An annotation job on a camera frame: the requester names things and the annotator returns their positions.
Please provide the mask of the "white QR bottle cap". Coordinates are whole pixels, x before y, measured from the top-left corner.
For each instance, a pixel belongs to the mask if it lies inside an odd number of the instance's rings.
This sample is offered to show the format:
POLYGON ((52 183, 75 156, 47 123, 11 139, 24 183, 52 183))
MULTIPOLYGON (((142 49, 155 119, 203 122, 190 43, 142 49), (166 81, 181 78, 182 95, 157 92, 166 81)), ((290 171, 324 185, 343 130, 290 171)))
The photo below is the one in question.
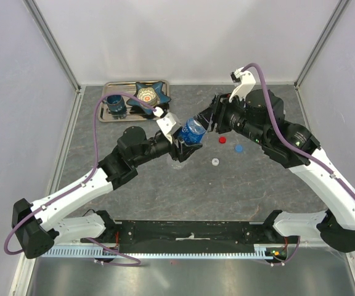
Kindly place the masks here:
POLYGON ((213 158, 211 161, 212 165, 218 166, 219 165, 219 159, 218 158, 213 158))

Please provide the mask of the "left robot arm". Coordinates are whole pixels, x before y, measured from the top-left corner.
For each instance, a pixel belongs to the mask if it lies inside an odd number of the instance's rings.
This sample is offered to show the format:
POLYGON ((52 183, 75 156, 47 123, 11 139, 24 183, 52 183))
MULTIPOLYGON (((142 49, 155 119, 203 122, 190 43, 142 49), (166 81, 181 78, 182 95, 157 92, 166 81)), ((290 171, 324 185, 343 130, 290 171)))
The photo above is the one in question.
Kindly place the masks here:
POLYGON ((171 139, 161 131, 147 138, 139 126, 127 128, 116 147, 82 178, 43 199, 29 203, 21 199, 14 204, 12 229, 28 259, 37 258, 54 245, 84 239, 110 242, 116 224, 106 211, 89 216, 68 215, 101 195, 112 192, 137 176, 143 163, 169 154, 180 162, 201 148, 204 130, 179 128, 171 139))

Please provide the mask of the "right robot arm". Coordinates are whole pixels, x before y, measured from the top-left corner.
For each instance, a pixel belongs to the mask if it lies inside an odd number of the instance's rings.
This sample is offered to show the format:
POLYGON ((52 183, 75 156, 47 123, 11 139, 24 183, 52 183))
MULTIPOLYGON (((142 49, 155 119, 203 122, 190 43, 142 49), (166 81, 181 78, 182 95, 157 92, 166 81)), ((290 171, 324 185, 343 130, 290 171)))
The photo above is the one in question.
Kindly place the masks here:
POLYGON ((355 251, 355 189, 331 164, 310 130, 285 119, 281 98, 260 89, 250 91, 243 101, 232 94, 216 94, 195 119, 207 131, 235 131, 258 144, 326 204, 326 210, 317 213, 273 211, 262 228, 268 242, 300 236, 322 240, 340 252, 355 251))

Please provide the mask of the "red bottle cap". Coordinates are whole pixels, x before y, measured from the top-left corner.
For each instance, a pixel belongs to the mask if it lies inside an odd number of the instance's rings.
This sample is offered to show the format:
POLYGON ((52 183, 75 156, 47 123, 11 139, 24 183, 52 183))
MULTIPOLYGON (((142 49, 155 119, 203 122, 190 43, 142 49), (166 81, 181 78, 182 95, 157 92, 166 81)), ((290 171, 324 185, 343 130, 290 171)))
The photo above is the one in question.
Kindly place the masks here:
POLYGON ((227 139, 224 136, 221 136, 221 137, 219 137, 218 141, 220 144, 225 144, 227 139))

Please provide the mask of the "blue label small bottle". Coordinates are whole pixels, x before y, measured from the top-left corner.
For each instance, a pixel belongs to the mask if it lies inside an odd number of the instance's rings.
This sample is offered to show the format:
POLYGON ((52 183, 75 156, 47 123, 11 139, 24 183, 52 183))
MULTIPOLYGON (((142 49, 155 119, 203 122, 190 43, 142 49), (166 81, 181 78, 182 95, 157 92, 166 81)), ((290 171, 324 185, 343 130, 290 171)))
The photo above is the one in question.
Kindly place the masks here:
MULTIPOLYGON (((187 144, 202 143, 202 137, 206 133, 206 130, 199 124, 195 118, 190 118, 186 121, 184 126, 178 131, 174 136, 181 136, 187 144)), ((177 162, 173 160, 172 167, 174 169, 180 170, 184 167, 185 162, 177 162)))

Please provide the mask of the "blue bottle cap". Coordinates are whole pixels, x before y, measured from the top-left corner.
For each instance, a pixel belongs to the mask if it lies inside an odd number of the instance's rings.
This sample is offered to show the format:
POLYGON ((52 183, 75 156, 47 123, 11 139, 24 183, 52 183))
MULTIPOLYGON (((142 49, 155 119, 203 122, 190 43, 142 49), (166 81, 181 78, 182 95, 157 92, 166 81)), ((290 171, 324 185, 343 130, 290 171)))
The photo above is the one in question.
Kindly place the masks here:
POLYGON ((243 152, 243 147, 241 145, 236 145, 235 146, 235 151, 238 153, 242 153, 243 152))

